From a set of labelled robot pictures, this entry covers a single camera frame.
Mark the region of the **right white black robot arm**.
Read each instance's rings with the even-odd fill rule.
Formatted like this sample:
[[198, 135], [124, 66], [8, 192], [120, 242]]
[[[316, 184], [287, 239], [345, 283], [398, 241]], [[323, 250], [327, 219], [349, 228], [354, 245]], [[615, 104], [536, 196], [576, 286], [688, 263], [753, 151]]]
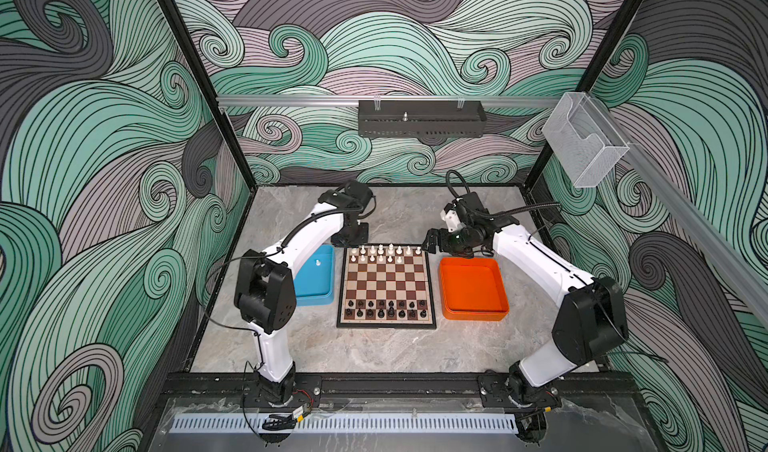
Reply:
[[533, 237], [517, 215], [519, 207], [492, 213], [456, 170], [445, 174], [453, 200], [441, 211], [445, 226], [427, 232], [422, 248], [452, 257], [501, 257], [543, 289], [557, 307], [551, 338], [510, 367], [507, 390], [517, 402], [625, 344], [629, 339], [625, 302], [618, 283], [595, 277], [557, 256]]

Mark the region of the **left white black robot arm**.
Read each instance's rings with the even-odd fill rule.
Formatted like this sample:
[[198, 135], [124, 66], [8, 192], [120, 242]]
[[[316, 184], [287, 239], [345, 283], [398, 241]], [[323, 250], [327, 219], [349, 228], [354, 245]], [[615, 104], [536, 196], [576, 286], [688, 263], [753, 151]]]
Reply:
[[294, 279], [324, 245], [351, 247], [368, 241], [365, 210], [375, 201], [369, 186], [352, 180], [323, 192], [310, 213], [283, 238], [240, 260], [234, 306], [253, 334], [259, 358], [258, 390], [272, 403], [290, 400], [296, 365], [285, 327], [297, 307]]

